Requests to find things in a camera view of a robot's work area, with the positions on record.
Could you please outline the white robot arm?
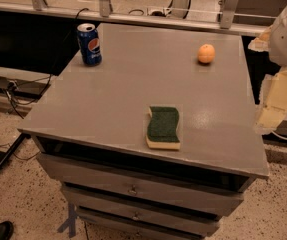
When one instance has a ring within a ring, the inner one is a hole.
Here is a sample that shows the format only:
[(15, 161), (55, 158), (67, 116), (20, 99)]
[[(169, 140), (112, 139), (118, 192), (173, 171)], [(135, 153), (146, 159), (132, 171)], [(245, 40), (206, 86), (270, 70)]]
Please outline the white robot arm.
[(269, 59), (280, 70), (261, 84), (256, 127), (262, 134), (274, 131), (287, 115), (287, 6), (271, 26)]

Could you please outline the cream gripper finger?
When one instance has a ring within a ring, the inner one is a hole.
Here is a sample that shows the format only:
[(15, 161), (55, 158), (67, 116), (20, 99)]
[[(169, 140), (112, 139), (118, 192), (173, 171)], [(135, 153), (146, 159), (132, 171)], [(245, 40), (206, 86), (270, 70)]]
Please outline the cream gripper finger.
[(287, 115), (287, 67), (274, 76), (266, 74), (260, 88), (255, 126), (276, 130)]

